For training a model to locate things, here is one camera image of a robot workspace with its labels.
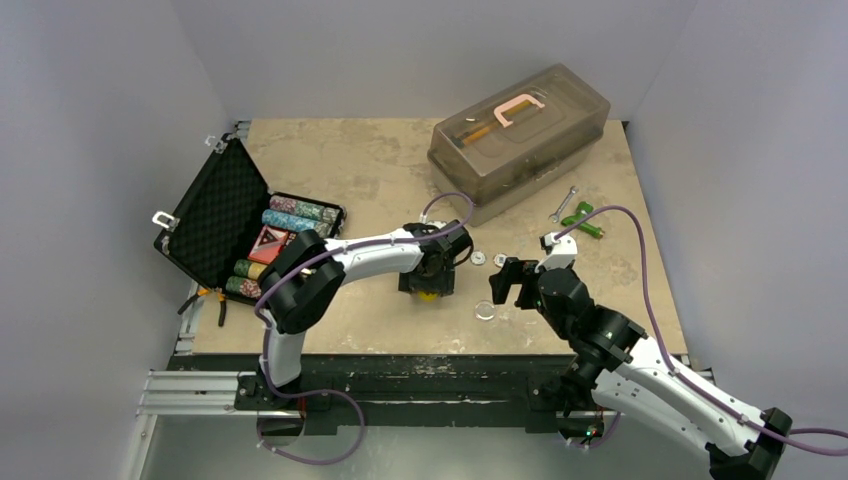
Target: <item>toolbox lid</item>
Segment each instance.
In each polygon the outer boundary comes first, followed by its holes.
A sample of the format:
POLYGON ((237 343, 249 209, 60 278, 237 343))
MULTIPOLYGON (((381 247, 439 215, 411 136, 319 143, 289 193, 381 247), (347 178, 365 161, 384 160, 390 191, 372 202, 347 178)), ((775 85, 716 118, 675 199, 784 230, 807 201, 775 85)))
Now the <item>toolbox lid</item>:
POLYGON ((508 189, 603 134, 609 102, 562 64, 440 122, 430 158, 475 201, 508 189), (555 156, 533 152, 560 142, 555 156))
POLYGON ((191 183, 154 247, 206 288, 223 287, 256 240, 268 184, 247 149, 227 134, 191 183))

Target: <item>poker chip case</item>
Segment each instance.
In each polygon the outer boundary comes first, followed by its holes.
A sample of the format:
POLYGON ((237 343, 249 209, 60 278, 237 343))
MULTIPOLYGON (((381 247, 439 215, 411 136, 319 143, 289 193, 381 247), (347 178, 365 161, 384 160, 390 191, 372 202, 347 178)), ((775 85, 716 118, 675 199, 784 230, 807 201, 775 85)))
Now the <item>poker chip case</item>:
MULTIPOLYGON (((337 209, 340 213, 329 237, 338 236, 344 226, 347 212, 341 205, 272 191, 241 140, 226 134, 173 213, 154 215, 153 222, 162 230, 153 246, 201 286, 223 291, 236 262, 247 258, 262 230, 263 212, 274 195, 337 209)), ((242 303, 256 303, 243 295, 225 294, 242 303)))

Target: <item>toolbox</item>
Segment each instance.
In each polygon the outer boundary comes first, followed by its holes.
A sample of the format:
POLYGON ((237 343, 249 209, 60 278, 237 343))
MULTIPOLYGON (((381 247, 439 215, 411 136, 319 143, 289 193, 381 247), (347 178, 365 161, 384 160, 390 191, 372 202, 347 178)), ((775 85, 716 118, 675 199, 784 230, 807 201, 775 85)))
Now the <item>toolbox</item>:
MULTIPOLYGON (((237 260, 246 259, 259 232, 262 213, 273 195, 338 210, 329 236, 336 237, 347 212, 341 205, 274 192, 235 135, 222 137, 172 214, 157 212, 162 227, 153 245, 202 287, 222 292, 237 260)), ((228 299, 256 300, 224 292, 228 299)))
MULTIPOLYGON (((436 187, 474 201, 478 226, 576 167, 604 134, 610 104, 562 64, 438 123, 427 157, 436 187)), ((464 201, 451 197, 454 208, 464 201)))

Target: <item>wooden table surface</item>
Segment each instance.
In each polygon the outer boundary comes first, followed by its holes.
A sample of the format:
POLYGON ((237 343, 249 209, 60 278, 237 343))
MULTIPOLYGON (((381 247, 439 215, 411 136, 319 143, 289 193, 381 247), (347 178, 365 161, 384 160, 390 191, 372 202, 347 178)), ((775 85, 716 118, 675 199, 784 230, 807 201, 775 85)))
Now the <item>wooden table surface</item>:
MULTIPOLYGON (((348 220, 341 238, 379 235, 417 221, 439 193, 430 181, 426 152, 439 119, 269 119, 254 120, 248 150, 271 188, 344 205, 348 220)), ((673 353, 686 353, 662 259, 621 122, 607 122, 604 137, 588 159, 534 196, 493 220, 468 230, 475 248, 488 257, 457 268, 456 293, 433 302, 397 291, 397 275, 355 282, 339 290, 324 318, 309 330, 309 353, 557 354, 570 353, 535 311, 506 305, 488 322, 474 316, 491 300, 487 277, 497 272, 497 253, 541 259, 538 237, 554 230, 548 215, 575 185, 566 212, 586 200, 596 208, 630 208, 646 229, 650 296, 660 328, 673 353)), ((448 202, 437 204, 431 220, 459 218, 448 202)), ((595 301, 619 310, 651 332, 640 282, 636 231, 622 213, 595 217, 606 235, 596 240, 573 232, 578 245, 575 270, 595 301)), ((252 310, 228 302, 226 323, 217 326, 217 302, 198 307, 195 353, 258 353, 262 322, 252 310)))

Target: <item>pink handle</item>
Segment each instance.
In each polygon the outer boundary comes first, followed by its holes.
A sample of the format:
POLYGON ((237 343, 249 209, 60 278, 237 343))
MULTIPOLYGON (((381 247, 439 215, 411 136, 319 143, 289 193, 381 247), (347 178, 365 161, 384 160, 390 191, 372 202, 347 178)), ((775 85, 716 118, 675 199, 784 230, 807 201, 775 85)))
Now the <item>pink handle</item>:
POLYGON ((507 120, 506 117, 503 116, 504 112, 513 107, 517 107, 518 105, 524 102, 530 102, 539 108, 545 108, 545 104, 536 100, 536 97, 528 95, 526 93, 522 93, 521 95, 518 95, 512 100, 507 100, 504 103, 495 107, 495 118, 497 118, 498 121, 501 122, 501 125, 503 125, 504 128, 512 125, 512 120, 507 120))

